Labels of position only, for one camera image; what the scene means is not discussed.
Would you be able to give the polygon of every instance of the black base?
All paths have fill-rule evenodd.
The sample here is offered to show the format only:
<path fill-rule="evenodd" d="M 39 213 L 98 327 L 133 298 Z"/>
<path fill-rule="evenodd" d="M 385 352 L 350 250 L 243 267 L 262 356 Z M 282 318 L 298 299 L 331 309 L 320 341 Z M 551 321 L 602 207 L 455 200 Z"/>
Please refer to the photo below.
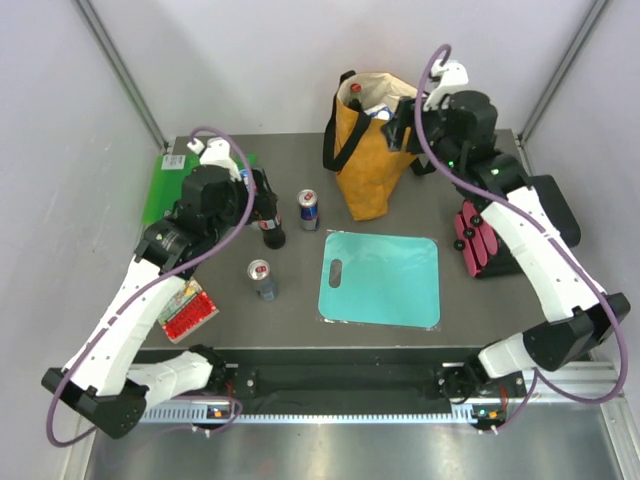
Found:
<path fill-rule="evenodd" d="M 233 395 L 247 414 L 387 415 L 450 413 L 438 380 L 443 363 L 464 362 L 479 349 L 468 348 L 336 348 L 218 349 L 225 359 Z M 155 363 L 179 350 L 145 350 L 136 363 Z M 509 397 L 523 397 L 519 374 L 484 386 L 477 396 L 499 401 L 500 385 Z M 209 392 L 226 394 L 225 391 Z"/>
<path fill-rule="evenodd" d="M 538 175 L 531 177 L 531 182 L 540 197 L 540 205 L 553 226 L 560 232 L 564 243 L 569 248 L 578 246 L 582 237 L 580 225 L 555 179 L 551 175 Z"/>
<path fill-rule="evenodd" d="M 50 368 L 42 377 L 42 386 L 54 393 L 64 378 L 60 368 Z M 144 399 L 147 387 L 126 380 L 119 395 L 95 396 L 95 389 L 82 390 L 69 382 L 62 392 L 61 400 L 71 409 L 88 419 L 111 438 L 121 438 L 136 426 L 144 414 L 147 402 Z"/>

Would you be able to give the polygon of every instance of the teal cutting board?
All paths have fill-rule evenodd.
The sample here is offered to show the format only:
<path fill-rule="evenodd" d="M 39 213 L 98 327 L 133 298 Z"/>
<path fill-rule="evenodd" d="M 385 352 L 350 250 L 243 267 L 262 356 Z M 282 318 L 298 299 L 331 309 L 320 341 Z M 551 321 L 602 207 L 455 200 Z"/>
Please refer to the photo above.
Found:
<path fill-rule="evenodd" d="M 330 234 L 318 311 L 339 322 L 435 327 L 440 321 L 437 245 L 428 238 Z"/>

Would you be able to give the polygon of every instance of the bag handle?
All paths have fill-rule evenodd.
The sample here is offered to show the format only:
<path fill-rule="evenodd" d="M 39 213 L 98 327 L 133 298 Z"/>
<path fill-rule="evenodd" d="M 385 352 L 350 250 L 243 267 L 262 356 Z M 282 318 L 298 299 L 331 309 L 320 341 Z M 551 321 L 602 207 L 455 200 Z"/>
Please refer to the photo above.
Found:
<path fill-rule="evenodd" d="M 340 85 L 345 80 L 353 77 L 356 74 L 353 70 L 349 70 L 348 72 L 340 75 Z M 358 119 L 356 120 L 356 124 L 351 131 L 351 135 L 344 143 L 342 150 L 338 152 L 338 154 L 334 157 L 333 151 L 336 143 L 336 102 L 338 101 L 338 93 L 333 96 L 333 107 L 331 109 L 331 117 L 329 118 L 329 122 L 327 123 L 327 128 L 324 130 L 324 143 L 322 145 L 322 165 L 327 170 L 331 170 L 333 172 L 339 172 L 344 168 L 347 161 L 353 155 L 356 147 L 358 146 L 358 142 L 368 130 L 369 125 L 371 124 L 371 117 L 364 112 L 358 112 Z"/>

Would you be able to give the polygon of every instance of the bottle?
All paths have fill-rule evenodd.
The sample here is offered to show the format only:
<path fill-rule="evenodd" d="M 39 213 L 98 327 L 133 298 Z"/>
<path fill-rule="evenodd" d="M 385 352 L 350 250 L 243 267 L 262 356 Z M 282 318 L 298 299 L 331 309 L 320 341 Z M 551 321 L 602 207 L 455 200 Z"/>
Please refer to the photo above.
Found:
<path fill-rule="evenodd" d="M 351 84 L 351 97 L 347 106 L 356 112 L 362 111 L 362 87 L 359 83 Z"/>
<path fill-rule="evenodd" d="M 278 196 L 271 190 L 263 168 L 252 168 L 251 172 L 256 184 L 253 208 L 257 213 L 258 226 L 262 230 L 262 240 L 268 248 L 276 250 L 284 246 L 287 241 L 282 229 L 282 220 L 278 214 Z"/>

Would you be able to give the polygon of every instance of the yellow bag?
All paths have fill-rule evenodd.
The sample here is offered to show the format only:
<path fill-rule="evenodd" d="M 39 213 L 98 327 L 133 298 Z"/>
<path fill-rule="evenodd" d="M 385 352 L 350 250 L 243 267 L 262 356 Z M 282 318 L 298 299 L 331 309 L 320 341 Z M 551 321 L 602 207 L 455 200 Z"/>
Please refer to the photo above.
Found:
<path fill-rule="evenodd" d="M 412 162 L 416 167 L 420 162 L 415 154 L 389 151 L 380 131 L 385 120 L 347 107 L 353 83 L 362 87 L 363 110 L 384 103 L 395 111 L 398 100 L 415 97 L 416 89 L 389 73 L 350 71 L 340 77 L 324 133 L 323 165 L 337 172 L 338 185 L 353 219 L 370 220 L 387 213 L 389 197 L 400 176 Z"/>

